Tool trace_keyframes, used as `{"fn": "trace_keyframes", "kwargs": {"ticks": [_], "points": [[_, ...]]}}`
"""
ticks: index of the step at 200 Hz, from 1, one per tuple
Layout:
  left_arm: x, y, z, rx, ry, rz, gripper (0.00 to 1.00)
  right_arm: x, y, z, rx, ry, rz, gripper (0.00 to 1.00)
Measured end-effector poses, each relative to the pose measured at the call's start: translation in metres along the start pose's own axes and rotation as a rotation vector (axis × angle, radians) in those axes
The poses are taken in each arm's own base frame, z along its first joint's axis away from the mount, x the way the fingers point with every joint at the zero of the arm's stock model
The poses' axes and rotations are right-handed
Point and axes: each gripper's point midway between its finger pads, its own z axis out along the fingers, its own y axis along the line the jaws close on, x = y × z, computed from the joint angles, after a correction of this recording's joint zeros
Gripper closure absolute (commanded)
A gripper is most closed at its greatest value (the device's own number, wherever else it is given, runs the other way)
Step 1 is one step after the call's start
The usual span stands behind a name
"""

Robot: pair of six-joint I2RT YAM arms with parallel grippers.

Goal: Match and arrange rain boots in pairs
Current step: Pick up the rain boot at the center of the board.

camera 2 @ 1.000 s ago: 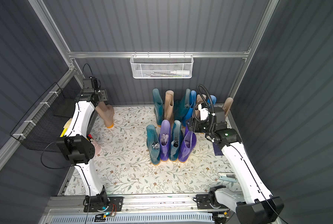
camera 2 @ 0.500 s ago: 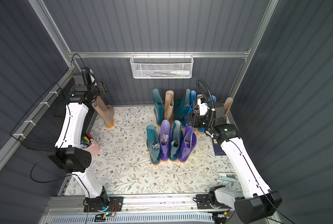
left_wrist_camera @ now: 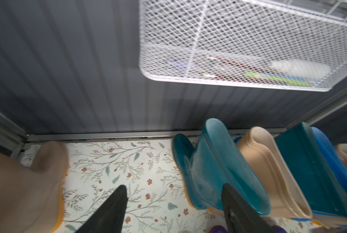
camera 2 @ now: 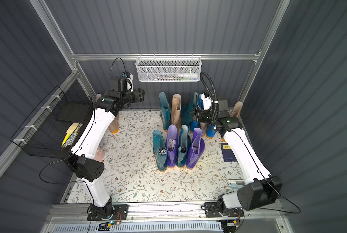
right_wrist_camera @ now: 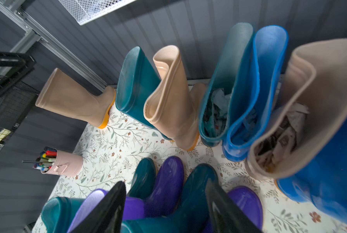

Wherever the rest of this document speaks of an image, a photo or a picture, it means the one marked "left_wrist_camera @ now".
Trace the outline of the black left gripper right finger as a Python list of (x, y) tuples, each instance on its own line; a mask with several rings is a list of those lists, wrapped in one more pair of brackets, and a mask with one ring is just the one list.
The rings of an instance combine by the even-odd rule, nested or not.
[(274, 232), (274, 229), (228, 183), (223, 185), (221, 201), (229, 233)]

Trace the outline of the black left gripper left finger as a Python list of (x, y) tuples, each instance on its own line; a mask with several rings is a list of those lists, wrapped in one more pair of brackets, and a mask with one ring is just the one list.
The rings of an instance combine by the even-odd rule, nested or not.
[(127, 202), (127, 188), (120, 185), (76, 233), (121, 233)]

